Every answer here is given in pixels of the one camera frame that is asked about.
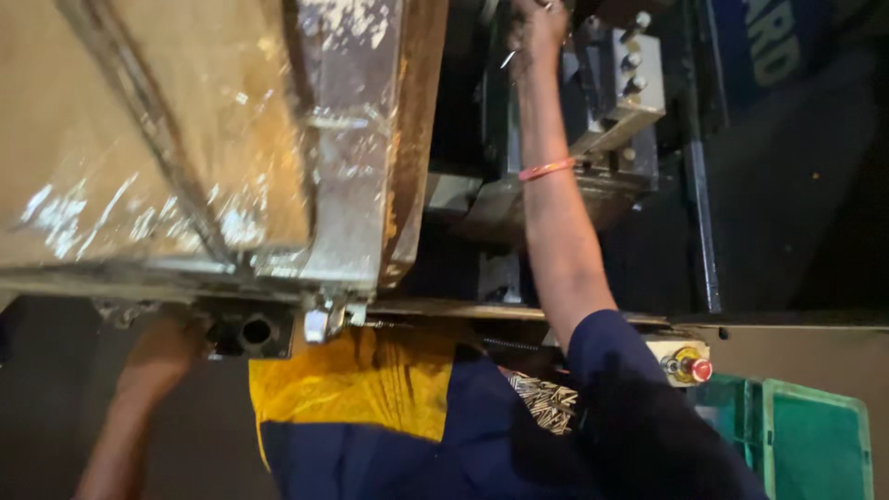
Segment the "forearm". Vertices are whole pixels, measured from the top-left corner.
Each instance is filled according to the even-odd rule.
[[[119,392],[77,489],[77,500],[138,498],[144,474],[148,428],[155,402],[143,394]]]
[[[517,80],[525,168],[568,157],[554,70],[529,69]],[[528,253],[541,305],[567,351],[575,327],[591,312],[616,309],[596,232],[571,171],[525,184]]]

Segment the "person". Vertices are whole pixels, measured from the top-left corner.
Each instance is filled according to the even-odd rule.
[[[568,168],[556,77],[567,13],[512,1],[527,249],[582,387],[575,429],[543,430],[477,350],[352,328],[290,360],[251,361],[262,460],[284,498],[765,498],[617,312]],[[76,498],[139,494],[152,409],[200,357],[203,331],[168,315],[142,334]]]

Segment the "green plastic crate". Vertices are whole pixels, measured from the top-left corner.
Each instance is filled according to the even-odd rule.
[[[873,500],[868,410],[858,399],[728,375],[689,396],[772,500]]]

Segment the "pile of metal pins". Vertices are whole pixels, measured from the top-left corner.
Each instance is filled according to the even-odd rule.
[[[509,378],[509,384],[528,406],[540,427],[559,435],[571,431],[568,422],[574,416],[577,391],[521,372],[515,372]]]

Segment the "shirt sleeve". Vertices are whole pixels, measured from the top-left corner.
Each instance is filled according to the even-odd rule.
[[[595,312],[577,326],[568,366],[581,383],[574,435],[605,497],[767,498],[618,312]]]

